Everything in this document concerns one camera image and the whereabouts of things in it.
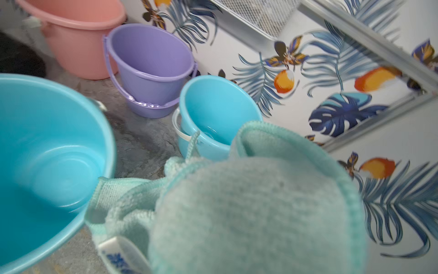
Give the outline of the teal bucket with white handle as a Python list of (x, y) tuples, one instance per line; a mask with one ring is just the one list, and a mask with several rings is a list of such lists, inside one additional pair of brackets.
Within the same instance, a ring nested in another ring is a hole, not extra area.
[(223, 161), (239, 129), (247, 122), (262, 121), (252, 99), (235, 83), (219, 76), (204, 75), (187, 82), (181, 90), (179, 107), (172, 115), (183, 157), (199, 132), (196, 148), (203, 158)]

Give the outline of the mint green microfiber cloth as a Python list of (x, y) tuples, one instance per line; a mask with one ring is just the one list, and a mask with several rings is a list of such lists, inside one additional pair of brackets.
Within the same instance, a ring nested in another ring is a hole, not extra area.
[(100, 178), (85, 215), (112, 274), (362, 274), (357, 188), (323, 149), (265, 122), (244, 124), (227, 159), (195, 134), (164, 177)]

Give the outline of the purple plastic bucket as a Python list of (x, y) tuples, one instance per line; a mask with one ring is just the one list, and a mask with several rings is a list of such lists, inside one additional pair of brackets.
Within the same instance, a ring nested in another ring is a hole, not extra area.
[(189, 47), (158, 27), (127, 24), (103, 37), (104, 59), (128, 107), (145, 118), (162, 118), (177, 107), (188, 77), (198, 71)]

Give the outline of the pink plastic bucket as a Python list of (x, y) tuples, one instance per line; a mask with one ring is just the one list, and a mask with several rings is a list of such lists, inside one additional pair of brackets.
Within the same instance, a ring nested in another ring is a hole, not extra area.
[(121, 1), (18, 1), (38, 19), (40, 30), (58, 63), (84, 79), (109, 77), (103, 37), (126, 20)]

